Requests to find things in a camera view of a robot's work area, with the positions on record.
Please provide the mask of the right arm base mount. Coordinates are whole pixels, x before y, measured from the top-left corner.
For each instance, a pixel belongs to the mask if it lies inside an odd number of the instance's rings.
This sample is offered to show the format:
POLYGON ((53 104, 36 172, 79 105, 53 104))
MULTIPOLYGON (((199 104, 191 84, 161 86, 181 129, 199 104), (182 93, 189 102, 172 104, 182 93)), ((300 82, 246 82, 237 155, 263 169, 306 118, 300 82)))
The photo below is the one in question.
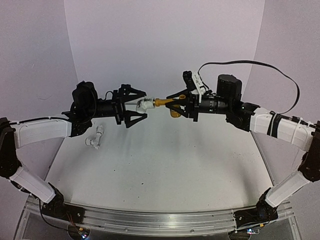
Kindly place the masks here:
POLYGON ((237 210, 233 213, 236 228, 269 223, 278 219, 277 207, 272 207, 266 202, 266 194, 263 194, 255 207, 237 210))

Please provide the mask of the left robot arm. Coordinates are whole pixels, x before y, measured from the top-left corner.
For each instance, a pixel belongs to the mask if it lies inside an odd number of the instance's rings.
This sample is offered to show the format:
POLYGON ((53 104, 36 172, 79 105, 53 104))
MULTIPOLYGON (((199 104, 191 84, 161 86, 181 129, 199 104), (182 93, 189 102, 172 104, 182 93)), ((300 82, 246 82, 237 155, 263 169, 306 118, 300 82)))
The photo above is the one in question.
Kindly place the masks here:
POLYGON ((72 92, 70 110, 61 116, 39 117, 12 122, 0 119, 0 176, 21 186, 43 203, 56 218, 64 218, 67 206, 57 199, 59 191, 38 175, 31 173, 18 159, 17 149, 57 138, 83 135, 97 118, 115 118, 116 124, 130 128, 147 118, 147 114, 127 110, 126 103, 146 97, 144 91, 122 84, 113 90, 111 99, 99 98, 93 82, 80 82, 72 92))

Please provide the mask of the gold brass faucet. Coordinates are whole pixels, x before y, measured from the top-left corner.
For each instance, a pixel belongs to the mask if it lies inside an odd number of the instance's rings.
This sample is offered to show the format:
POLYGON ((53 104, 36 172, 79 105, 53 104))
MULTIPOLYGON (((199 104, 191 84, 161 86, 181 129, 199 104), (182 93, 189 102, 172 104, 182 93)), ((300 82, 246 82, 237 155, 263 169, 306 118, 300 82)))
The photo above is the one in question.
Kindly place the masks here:
POLYGON ((178 103, 178 100, 185 100, 186 96, 184 94, 180 94, 178 98, 167 98, 167 99, 160 99, 155 98, 153 100, 153 105, 155 107, 161 107, 166 106, 169 107, 170 116, 172 118, 179 118, 182 114, 180 113, 183 109, 181 107, 181 104, 178 103))

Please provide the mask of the white elbow fitting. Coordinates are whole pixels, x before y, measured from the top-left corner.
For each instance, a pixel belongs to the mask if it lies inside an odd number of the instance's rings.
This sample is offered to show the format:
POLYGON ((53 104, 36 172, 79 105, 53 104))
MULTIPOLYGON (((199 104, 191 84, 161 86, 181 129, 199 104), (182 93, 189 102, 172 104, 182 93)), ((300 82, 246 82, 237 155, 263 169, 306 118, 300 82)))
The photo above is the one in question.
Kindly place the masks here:
POLYGON ((154 109, 155 107, 155 99, 145 97, 137 101, 135 110, 140 114, 144 114, 147 110, 154 109))

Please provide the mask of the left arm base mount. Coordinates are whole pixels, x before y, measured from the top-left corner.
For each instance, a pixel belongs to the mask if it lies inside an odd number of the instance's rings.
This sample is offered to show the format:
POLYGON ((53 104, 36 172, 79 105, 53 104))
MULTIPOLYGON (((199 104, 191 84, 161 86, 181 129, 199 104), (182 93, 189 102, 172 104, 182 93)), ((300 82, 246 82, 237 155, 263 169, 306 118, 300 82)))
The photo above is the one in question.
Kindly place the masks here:
POLYGON ((80 206, 65 203, 63 194, 54 186, 52 188, 55 196, 48 203, 42 204, 40 208, 41 213, 55 219, 81 224, 84 219, 85 209, 80 206))

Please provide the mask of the white plastic faucet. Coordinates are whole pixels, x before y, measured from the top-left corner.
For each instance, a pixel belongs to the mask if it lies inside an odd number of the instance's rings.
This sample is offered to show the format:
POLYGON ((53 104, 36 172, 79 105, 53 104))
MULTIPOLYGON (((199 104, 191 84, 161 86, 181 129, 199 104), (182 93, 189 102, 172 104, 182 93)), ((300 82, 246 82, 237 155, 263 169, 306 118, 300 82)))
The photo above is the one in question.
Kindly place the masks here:
POLYGON ((105 129, 103 125, 98 125, 96 128, 95 137, 87 137, 85 139, 85 145, 96 150, 100 149, 100 141, 102 136, 104 135, 105 129))

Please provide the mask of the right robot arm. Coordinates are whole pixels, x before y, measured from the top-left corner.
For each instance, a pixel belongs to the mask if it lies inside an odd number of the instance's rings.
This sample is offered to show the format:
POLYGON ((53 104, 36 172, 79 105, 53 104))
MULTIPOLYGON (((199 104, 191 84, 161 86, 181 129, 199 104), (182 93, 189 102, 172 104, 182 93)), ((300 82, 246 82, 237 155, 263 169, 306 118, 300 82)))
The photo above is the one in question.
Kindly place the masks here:
POLYGON ((166 107, 197 122, 200 113, 225 115, 226 122, 252 133, 290 143, 304 155, 298 169, 281 183, 267 190, 257 203, 258 208, 276 208, 285 199, 311 182, 320 179, 320 124, 312 124, 296 116, 285 116, 259 105, 243 102, 242 82, 233 75, 217 78, 215 93, 205 89, 197 73, 185 71, 186 89, 167 96, 166 107))

